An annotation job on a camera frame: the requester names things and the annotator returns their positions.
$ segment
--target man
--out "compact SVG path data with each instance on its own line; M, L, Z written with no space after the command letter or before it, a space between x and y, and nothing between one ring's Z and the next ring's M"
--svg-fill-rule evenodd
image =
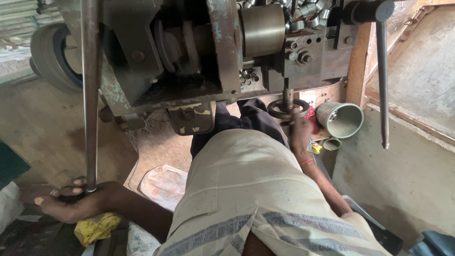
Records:
M116 182L76 204L85 180L35 199L43 212L75 223L105 212L135 222L162 244L154 255L389 255L307 151L312 125L293 112L291 149L258 99L233 117L218 104L215 128L193 137L186 192L172 213Z

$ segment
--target wheel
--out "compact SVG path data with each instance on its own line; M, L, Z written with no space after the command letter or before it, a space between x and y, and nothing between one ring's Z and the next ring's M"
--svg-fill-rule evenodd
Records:
M64 23L47 25L35 31L30 44L30 64L38 76L55 88L66 93L82 92L82 74L74 72L65 56L68 35L70 31Z
M275 107L280 107L281 103L282 103L282 100L272 101L267 106L269 115L273 116L274 118L290 120L292 117L291 112L280 112L280 111L275 110ZM308 112L310 111L310 104L308 104L308 102L306 102L306 101L295 99L294 105L302 107L302 110L300 110L300 113L299 113L300 116L302 116L302 117L306 116L308 114Z

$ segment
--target striped shirt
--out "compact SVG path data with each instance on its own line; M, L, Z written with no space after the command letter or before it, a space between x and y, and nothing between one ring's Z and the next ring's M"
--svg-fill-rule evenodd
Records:
M155 256L241 255L252 232L276 255L390 255L357 213L338 217L292 154L244 129L197 154L167 241Z

